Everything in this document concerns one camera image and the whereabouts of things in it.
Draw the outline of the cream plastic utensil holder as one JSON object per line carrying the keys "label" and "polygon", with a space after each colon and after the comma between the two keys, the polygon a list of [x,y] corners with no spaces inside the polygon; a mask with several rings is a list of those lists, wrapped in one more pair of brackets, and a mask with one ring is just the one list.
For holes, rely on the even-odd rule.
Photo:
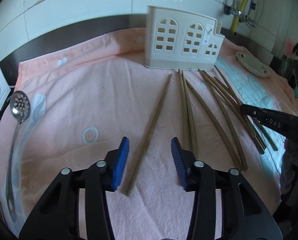
{"label": "cream plastic utensil holder", "polygon": [[215,18],[176,9],[149,6],[144,64],[168,70],[212,70],[224,35]]}

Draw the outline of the steel slotted ladle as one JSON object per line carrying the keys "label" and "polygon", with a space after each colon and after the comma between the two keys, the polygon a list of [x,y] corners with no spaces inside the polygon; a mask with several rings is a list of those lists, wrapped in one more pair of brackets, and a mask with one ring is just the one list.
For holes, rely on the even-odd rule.
{"label": "steel slotted ladle", "polygon": [[15,140],[16,140],[16,137],[18,136],[18,132],[21,124],[29,118],[29,115],[31,113],[31,105],[29,102],[29,98],[24,92],[17,90],[12,94],[10,98],[10,112],[12,116],[15,118],[15,120],[17,121],[17,125],[10,145],[5,191],[6,191],[6,202],[7,202],[8,211],[12,221],[15,222],[16,214],[15,214],[15,202],[14,202],[14,194],[13,194],[13,186],[12,186],[12,160],[13,160],[14,146],[15,146]]}

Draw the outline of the pink patterned towel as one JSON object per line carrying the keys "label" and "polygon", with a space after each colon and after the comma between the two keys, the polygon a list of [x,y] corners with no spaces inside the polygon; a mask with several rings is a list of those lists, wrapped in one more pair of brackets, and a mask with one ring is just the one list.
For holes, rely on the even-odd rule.
{"label": "pink patterned towel", "polygon": [[[180,81],[176,72],[143,64],[144,29],[106,34],[23,61],[16,89],[31,115],[15,140],[12,186],[16,221],[6,202],[6,175],[16,120],[6,110],[0,124],[0,202],[18,235],[33,207],[62,168],[88,168],[127,137],[123,179],[107,193],[116,239],[185,239],[193,193],[178,183],[171,140],[183,137]],[[161,93],[173,74],[131,197],[126,196]]]}

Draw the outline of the white oval dish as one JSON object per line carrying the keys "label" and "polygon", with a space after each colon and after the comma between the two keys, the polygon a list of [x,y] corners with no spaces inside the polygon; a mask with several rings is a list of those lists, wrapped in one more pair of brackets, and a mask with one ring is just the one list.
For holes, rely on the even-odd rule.
{"label": "white oval dish", "polygon": [[271,76],[269,67],[253,55],[238,51],[236,52],[236,57],[240,64],[253,75],[262,78]]}

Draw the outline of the steel water valve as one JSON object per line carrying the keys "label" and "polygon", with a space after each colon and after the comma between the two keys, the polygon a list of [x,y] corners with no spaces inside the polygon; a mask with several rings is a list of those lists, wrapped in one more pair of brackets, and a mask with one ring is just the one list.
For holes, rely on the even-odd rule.
{"label": "steel water valve", "polygon": [[227,3],[223,3],[223,5],[225,15],[233,15],[238,18],[238,22],[245,23],[248,28],[255,28],[257,26],[257,22],[251,17],[251,12],[254,9],[249,9],[248,13],[245,14],[243,11],[227,5]]}

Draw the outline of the wooden chopstick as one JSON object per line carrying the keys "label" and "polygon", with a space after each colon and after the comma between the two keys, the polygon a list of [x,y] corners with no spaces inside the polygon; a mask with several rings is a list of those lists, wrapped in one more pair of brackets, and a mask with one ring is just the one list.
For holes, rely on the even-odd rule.
{"label": "wooden chopstick", "polygon": [[158,101],[156,110],[154,112],[153,118],[151,120],[150,126],[148,128],[146,136],[144,137],[144,142],[143,142],[143,145],[142,145],[142,148],[141,148],[140,156],[139,156],[138,162],[136,164],[135,170],[133,172],[133,175],[131,177],[130,185],[129,185],[127,193],[126,193],[126,196],[128,196],[128,197],[131,197],[132,194],[133,194],[135,184],[136,184],[136,181],[138,179],[138,174],[140,172],[140,169],[142,167],[144,158],[145,158],[145,156],[147,154],[147,151],[148,151],[148,148],[150,146],[150,142],[151,142],[154,130],[156,129],[156,125],[157,125],[157,122],[158,122],[158,119],[159,119],[159,116],[160,116],[160,113],[161,113],[161,110],[162,110],[162,107],[163,107],[163,104],[164,104],[164,101],[165,101],[166,94],[167,94],[168,89],[169,89],[169,85],[171,83],[172,76],[173,76],[173,74],[171,73],[169,75],[167,81],[166,81],[166,84],[165,84],[165,86],[163,88],[163,91],[161,93],[161,97]]}
{"label": "wooden chopstick", "polygon": [[252,141],[256,145],[256,148],[259,154],[264,154],[266,145],[263,142],[263,139],[260,137],[259,133],[254,128],[249,118],[247,118],[245,115],[241,113],[240,105],[242,105],[242,103],[240,102],[237,95],[234,93],[229,82],[226,79],[224,79],[225,83],[223,83],[218,78],[212,77],[211,75],[209,75],[206,71],[204,70],[199,70],[199,71],[203,77],[206,77],[206,81],[209,81],[211,83],[211,87],[216,90],[217,95],[219,95],[223,99],[223,101],[227,104],[227,106],[233,111],[236,117],[240,120],[241,124],[249,134],[250,139],[252,139]]}
{"label": "wooden chopstick", "polygon": [[216,116],[212,113],[211,109],[208,107],[208,105],[203,100],[203,98],[198,94],[198,92],[195,90],[193,85],[191,85],[187,79],[185,79],[185,81],[186,81],[186,84],[188,85],[189,89],[193,92],[193,95],[196,97],[196,99],[199,101],[199,103],[201,104],[203,109],[206,111],[206,114],[210,118],[211,122],[214,124],[218,134],[220,135],[221,139],[223,140],[223,142],[231,156],[232,161],[234,162],[234,165],[236,166],[236,169],[239,171],[242,171],[242,168],[243,168],[242,162],[239,160],[228,136],[225,134],[225,131],[221,127]]}
{"label": "wooden chopstick", "polygon": [[[227,78],[222,74],[222,72],[219,70],[218,67],[216,67],[216,66],[214,66],[214,67],[215,67],[215,69],[217,70],[218,74],[221,76],[221,78],[223,80],[223,82],[221,81],[221,83],[223,83],[225,86],[227,86],[230,89],[230,91],[235,95],[235,97],[238,98],[237,102],[239,102],[242,105],[241,99],[234,92],[234,90],[231,87],[231,85],[230,85],[229,81],[227,80]],[[260,133],[258,132],[258,130],[260,130],[261,133],[265,136],[266,140],[269,142],[269,144],[272,147],[272,149],[274,151],[278,151],[278,147],[277,147],[276,143],[274,142],[274,140],[272,139],[272,137],[269,135],[269,133],[266,131],[266,129],[260,124],[260,122],[256,118],[254,118],[254,117],[252,117],[252,121],[251,122],[252,122],[254,128],[256,129],[257,133],[260,135]]]}
{"label": "wooden chopstick", "polygon": [[182,117],[183,117],[183,148],[186,150],[191,150],[190,147],[190,128],[189,128],[189,120],[188,120],[188,109],[186,104],[186,95],[184,89],[184,83],[182,78],[182,72],[178,70],[178,76],[180,81],[180,95],[181,95],[181,102],[182,102]]}
{"label": "wooden chopstick", "polygon": [[207,77],[207,75],[202,70],[199,69],[199,72],[201,73],[202,77],[205,79],[206,83],[210,86],[210,91],[212,92],[215,100],[217,101],[217,103],[218,103],[218,105],[219,105],[219,107],[222,111],[222,114],[223,114],[223,116],[224,116],[224,118],[225,118],[225,120],[228,124],[228,127],[230,129],[231,135],[233,136],[233,140],[234,140],[236,148],[237,148],[237,153],[238,153],[240,161],[241,161],[242,170],[246,171],[246,170],[248,170],[247,161],[246,161],[246,158],[244,156],[244,152],[242,150],[241,143],[238,139],[238,135],[237,135],[236,130],[233,126],[231,118],[229,117],[229,114],[228,114],[227,110],[225,109],[225,107],[224,107],[224,105],[221,101],[220,95],[218,94],[218,92],[216,92],[215,85],[212,84],[210,79]]}
{"label": "wooden chopstick", "polygon": [[193,118],[193,111],[191,107],[191,100],[189,96],[188,85],[186,83],[186,79],[184,76],[184,72],[181,70],[180,75],[183,82],[183,90],[184,90],[184,97],[186,103],[186,110],[188,116],[188,150],[190,150],[195,158],[198,158],[198,146],[197,146],[197,137],[196,137],[196,129],[195,129],[195,122]]}
{"label": "wooden chopstick", "polygon": [[237,102],[238,98],[230,91],[230,89],[225,86],[219,79],[212,77],[211,81],[221,92],[221,96],[224,97],[225,102],[229,103],[230,109],[234,112],[237,118],[240,120],[241,124],[244,126],[246,131],[249,134],[249,137],[252,139],[256,145],[259,154],[264,154],[266,150],[266,145],[260,135],[257,133],[252,122],[240,112],[240,103]]}

